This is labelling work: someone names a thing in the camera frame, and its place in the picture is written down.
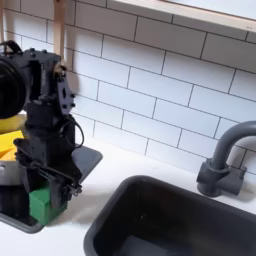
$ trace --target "white subway tile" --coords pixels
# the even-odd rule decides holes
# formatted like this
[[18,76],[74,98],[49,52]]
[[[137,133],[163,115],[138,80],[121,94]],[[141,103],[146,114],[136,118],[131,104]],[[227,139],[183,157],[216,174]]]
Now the white subway tile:
[[135,6],[132,4],[126,4],[126,3],[122,3],[122,2],[117,2],[115,0],[109,0],[107,5],[108,5],[108,8],[114,9],[117,11],[128,12],[128,13],[132,13],[135,15],[152,18],[155,20],[161,20],[161,21],[166,21],[166,22],[172,21],[171,14],[160,12],[157,10],[143,8],[140,6]]
[[205,36],[205,32],[139,18],[135,41],[193,57],[200,57]]
[[121,127],[123,110],[81,96],[76,96],[75,103],[74,113]]
[[231,27],[222,26],[215,23],[205,22],[201,20],[190,19],[188,17],[175,15],[173,24],[200,29],[203,31],[219,34],[223,36],[233,37],[244,40],[247,32],[245,30],[235,29]]
[[256,33],[250,32],[247,37],[247,41],[251,43],[256,43]]
[[256,74],[237,70],[230,94],[256,101]]
[[[27,37],[22,37],[22,50],[28,50],[29,48],[35,48],[38,51],[41,50],[47,50],[49,52],[53,52],[53,45],[38,41],[35,39],[27,38]],[[66,67],[68,70],[72,70],[72,65],[73,65],[73,51],[70,49],[64,49],[64,59],[66,63]]]
[[214,90],[228,92],[234,69],[168,52],[163,74]]
[[21,36],[19,36],[19,35],[5,31],[4,32],[4,40],[13,40],[21,47]]
[[123,87],[128,83],[129,67],[80,52],[74,53],[74,71]]
[[219,118],[170,102],[157,100],[154,119],[207,136],[213,136]]
[[164,51],[105,36],[102,57],[133,67],[161,73]]
[[[221,118],[215,138],[220,139],[221,136],[228,129],[230,129],[231,127],[233,127],[237,124],[238,124],[237,122],[233,122],[233,121],[229,121],[229,120]],[[236,145],[238,145],[240,147],[243,147],[243,148],[247,148],[247,149],[256,151],[256,136],[243,138],[243,139],[239,140],[236,143]]]
[[[72,26],[65,26],[65,30],[65,47],[101,56],[103,38],[101,34]],[[51,21],[48,21],[47,40],[53,43],[53,22]]]
[[227,164],[239,168],[245,154],[245,149],[234,146],[231,149]]
[[30,48],[35,48],[37,51],[47,50],[52,52],[53,46],[46,42],[38,41],[28,37],[22,37],[22,45],[21,48],[23,51],[26,51]]
[[98,122],[95,124],[94,137],[139,154],[146,151],[146,138]]
[[244,177],[243,190],[251,193],[256,192],[256,175],[247,172]]
[[256,102],[195,86],[190,107],[237,122],[256,119]]
[[98,81],[72,72],[67,73],[69,87],[75,94],[96,100]]
[[220,119],[220,123],[219,123],[219,126],[218,126],[218,130],[216,132],[216,135],[215,135],[215,138],[216,139],[220,139],[221,136],[227,131],[229,130],[231,127],[237,125],[238,123],[237,122],[234,122],[234,121],[230,121],[230,120],[227,120],[227,119],[224,119],[224,118],[221,118]]
[[203,59],[256,72],[256,45],[208,34]]
[[181,133],[180,128],[126,111],[124,112],[122,128],[171,146],[178,145]]
[[247,167],[247,170],[256,174],[256,153],[248,150],[246,152],[242,166]]
[[[93,137],[94,121],[92,119],[73,114],[77,123],[81,126],[85,136]],[[82,135],[79,128],[76,127],[76,142],[80,144],[82,141]]]
[[[179,148],[203,157],[212,158],[217,143],[218,141],[215,139],[183,130]],[[243,160],[244,153],[245,149],[234,146],[230,152],[227,163],[239,168]]]
[[146,156],[194,173],[199,172],[202,162],[205,161],[204,157],[151,140],[148,143]]
[[135,68],[131,69],[128,87],[134,91],[182,105],[188,104],[192,90],[192,85],[189,83]]
[[80,2],[84,2],[87,4],[94,4],[98,6],[103,6],[105,7],[107,5],[107,0],[79,0]]
[[41,18],[5,10],[4,29],[9,32],[46,41],[46,20]]
[[98,100],[144,116],[152,117],[156,99],[100,82]]
[[137,17],[77,2],[76,26],[133,40]]
[[20,11],[20,1],[21,0],[4,0],[4,8]]
[[[54,19],[53,0],[22,0],[21,11],[45,19]],[[66,8],[66,23],[75,24],[75,1],[68,0]]]

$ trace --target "sink basin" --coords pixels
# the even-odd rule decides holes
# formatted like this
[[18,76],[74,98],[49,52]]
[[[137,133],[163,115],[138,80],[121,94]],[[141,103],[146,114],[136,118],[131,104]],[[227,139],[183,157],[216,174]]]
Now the sink basin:
[[256,215],[144,176],[92,224],[86,256],[255,256]]

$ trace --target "yellow object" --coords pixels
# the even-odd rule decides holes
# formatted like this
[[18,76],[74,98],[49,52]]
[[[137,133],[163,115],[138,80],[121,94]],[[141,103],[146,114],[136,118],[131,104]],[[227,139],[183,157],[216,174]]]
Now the yellow object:
[[26,115],[17,115],[8,119],[0,119],[0,134],[21,130],[26,121]]
[[0,158],[1,161],[15,161],[17,152],[17,148],[13,148],[11,151],[9,151],[7,154],[5,154],[2,158]]
[[0,135],[0,159],[9,151],[16,148],[13,141],[18,138],[24,138],[21,131]]

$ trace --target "wall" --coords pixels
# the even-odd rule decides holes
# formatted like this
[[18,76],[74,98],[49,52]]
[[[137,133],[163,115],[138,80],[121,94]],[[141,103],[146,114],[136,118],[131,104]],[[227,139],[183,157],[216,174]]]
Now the wall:
[[[6,36],[53,49],[53,1],[8,0]],[[256,35],[106,0],[69,1],[65,56],[87,136],[198,172],[233,125],[256,119]],[[256,139],[228,160],[256,184]]]

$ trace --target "wooden shelf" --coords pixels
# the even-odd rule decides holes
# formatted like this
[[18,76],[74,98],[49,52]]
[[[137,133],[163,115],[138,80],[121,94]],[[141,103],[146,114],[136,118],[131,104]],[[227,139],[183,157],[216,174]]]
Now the wooden shelf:
[[176,14],[192,19],[208,21],[228,27],[256,32],[256,20],[222,14],[161,0],[115,0],[126,4],[145,7],[165,13]]

